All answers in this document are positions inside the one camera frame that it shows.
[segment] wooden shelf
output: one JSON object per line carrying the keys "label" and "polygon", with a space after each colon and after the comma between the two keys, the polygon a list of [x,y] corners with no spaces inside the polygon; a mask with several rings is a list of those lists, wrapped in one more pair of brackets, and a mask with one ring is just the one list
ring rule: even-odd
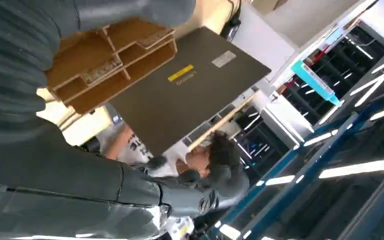
{"label": "wooden shelf", "polygon": [[119,72],[72,100],[70,105],[77,113],[86,114],[122,92],[131,83],[123,72]]}
{"label": "wooden shelf", "polygon": [[56,90],[85,69],[93,69],[112,57],[113,50],[100,36],[91,34],[62,52],[46,72],[48,88]]}
{"label": "wooden shelf", "polygon": [[130,18],[112,24],[107,29],[107,34],[116,51],[119,52],[130,47],[137,40],[144,39],[150,35],[163,31],[164,29],[164,27],[157,26],[147,21],[142,21],[139,18]]}
{"label": "wooden shelf", "polygon": [[126,70],[130,75],[130,81],[134,82],[146,77],[174,58],[176,51],[173,50],[173,44],[174,41],[127,67]]}
{"label": "wooden shelf", "polygon": [[55,93],[62,100],[62,102],[65,102],[72,96],[77,95],[80,91],[85,90],[87,87],[88,85],[86,85],[83,79],[76,77],[74,80],[58,88]]}
{"label": "wooden shelf", "polygon": [[139,44],[135,43],[129,48],[117,53],[123,62],[124,66],[128,67],[136,61],[146,57],[147,55],[153,53],[155,50],[161,48],[162,46],[173,42],[174,38],[172,35],[168,35],[165,39],[161,40],[159,43],[155,44],[149,49],[145,49]]}
{"label": "wooden shelf", "polygon": [[90,90],[82,93],[80,96],[73,99],[70,102],[70,105],[72,105],[79,114],[90,112],[102,102],[113,98],[155,71],[158,67],[170,61],[176,53],[172,49],[172,44],[174,44],[173,41],[156,50],[153,54],[150,54],[127,67],[126,70],[131,77],[130,80],[127,80],[126,75],[121,71]]}
{"label": "wooden shelf", "polygon": [[46,72],[48,90],[85,114],[170,61],[174,30],[139,18],[79,32],[61,41]]}

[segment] person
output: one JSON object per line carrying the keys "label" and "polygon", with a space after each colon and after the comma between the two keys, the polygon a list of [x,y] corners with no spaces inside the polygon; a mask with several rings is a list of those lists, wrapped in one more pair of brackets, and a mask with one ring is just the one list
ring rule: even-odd
{"label": "person", "polygon": [[[154,157],[127,124],[106,129],[98,139],[102,145],[101,151],[108,159],[135,165],[146,164]],[[166,163],[148,174],[152,177],[178,176],[194,169],[201,177],[206,177],[210,173],[211,164],[230,168],[240,166],[239,153],[226,133],[216,131],[204,142],[192,151],[182,141],[175,143],[162,154]]]}

